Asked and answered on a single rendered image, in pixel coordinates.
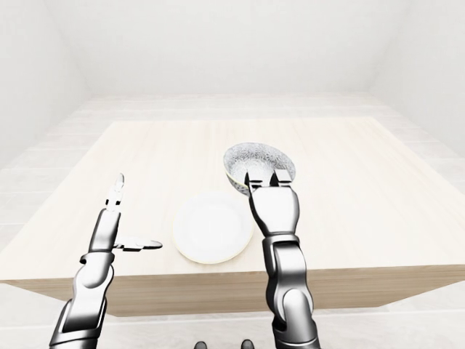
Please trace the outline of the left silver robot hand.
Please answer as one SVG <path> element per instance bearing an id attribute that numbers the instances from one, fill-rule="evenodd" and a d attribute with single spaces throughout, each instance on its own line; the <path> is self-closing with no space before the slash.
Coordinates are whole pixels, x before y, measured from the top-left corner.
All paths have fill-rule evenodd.
<path id="1" fill-rule="evenodd" d="M 124 175 L 119 173 L 110 187 L 105 207 L 100 211 L 94 227 L 89 252 L 111 252 L 122 249 L 125 252 L 139 252 L 143 249 L 161 249 L 163 244 L 146 238 L 123 236 L 118 238 L 118 226 L 121 219 L 119 206 L 123 198 Z"/>

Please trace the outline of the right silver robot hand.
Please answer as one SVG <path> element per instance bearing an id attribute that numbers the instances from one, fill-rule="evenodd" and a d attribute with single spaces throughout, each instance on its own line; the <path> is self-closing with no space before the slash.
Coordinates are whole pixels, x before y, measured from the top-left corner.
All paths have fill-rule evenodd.
<path id="1" fill-rule="evenodd" d="M 291 183 L 286 169 L 275 169 L 268 185 L 257 173 L 246 173 L 251 213 L 265 237 L 296 232 L 299 199 Z"/>

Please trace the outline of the patterned black and white bowl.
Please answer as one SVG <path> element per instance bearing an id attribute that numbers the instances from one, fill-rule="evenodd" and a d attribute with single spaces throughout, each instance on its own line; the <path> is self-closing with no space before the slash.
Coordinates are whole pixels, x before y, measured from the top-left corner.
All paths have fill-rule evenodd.
<path id="1" fill-rule="evenodd" d="M 230 147 L 223 156 L 223 164 L 230 184 L 245 196 L 249 196 L 245 176 L 250 169 L 268 182 L 275 169 L 286 169 L 291 181 L 296 176 L 293 161 L 282 151 L 264 143 L 238 143 Z"/>

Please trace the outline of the white plate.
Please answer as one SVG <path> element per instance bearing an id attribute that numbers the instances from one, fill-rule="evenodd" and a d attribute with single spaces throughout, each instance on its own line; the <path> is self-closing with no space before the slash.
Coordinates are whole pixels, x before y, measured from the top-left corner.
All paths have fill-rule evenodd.
<path id="1" fill-rule="evenodd" d="M 189 198 L 177 211 L 172 237 L 187 259 L 219 264 L 239 255 L 253 236 L 254 224 L 246 205 L 224 192 Z"/>

